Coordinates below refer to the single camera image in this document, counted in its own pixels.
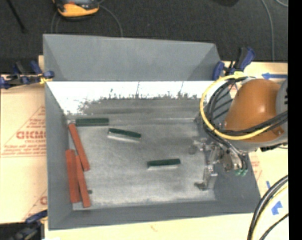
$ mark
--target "blue clamp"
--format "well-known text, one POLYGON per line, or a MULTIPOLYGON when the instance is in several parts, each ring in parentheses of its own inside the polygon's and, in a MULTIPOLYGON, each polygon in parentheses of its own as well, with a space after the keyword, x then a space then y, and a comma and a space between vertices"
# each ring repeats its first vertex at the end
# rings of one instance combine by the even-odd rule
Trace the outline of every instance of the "blue clamp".
POLYGON ((30 62, 32 72, 26 72, 21 62, 16 62, 13 66, 13 73, 0 77, 0 89, 9 89, 15 86, 41 83, 52 79, 55 74, 53 71, 42 72, 40 66, 35 60, 30 62))
POLYGON ((212 80, 218 80, 220 76, 223 75, 232 75, 236 71, 244 71, 244 69, 253 61, 255 58, 255 52, 250 47, 242 47, 239 51, 238 59, 234 64, 231 63, 229 67, 225 67, 224 63, 219 61, 213 69, 212 80))

